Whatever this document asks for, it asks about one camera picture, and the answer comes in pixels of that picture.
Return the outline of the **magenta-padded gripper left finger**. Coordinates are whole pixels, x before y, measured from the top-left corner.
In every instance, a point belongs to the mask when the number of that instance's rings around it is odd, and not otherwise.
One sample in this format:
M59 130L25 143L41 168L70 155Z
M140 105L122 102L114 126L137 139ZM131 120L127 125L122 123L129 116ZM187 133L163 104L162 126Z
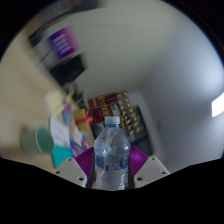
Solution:
M76 158L65 159L54 174L80 187L93 189L95 186L94 148L91 147Z

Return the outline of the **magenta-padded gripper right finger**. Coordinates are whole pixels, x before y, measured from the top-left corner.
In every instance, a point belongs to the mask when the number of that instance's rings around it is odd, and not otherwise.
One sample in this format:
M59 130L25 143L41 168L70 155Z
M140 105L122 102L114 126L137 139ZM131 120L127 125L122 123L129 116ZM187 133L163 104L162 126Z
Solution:
M156 156L146 156L138 148L132 146L128 170L128 188L144 187L157 181L170 172Z

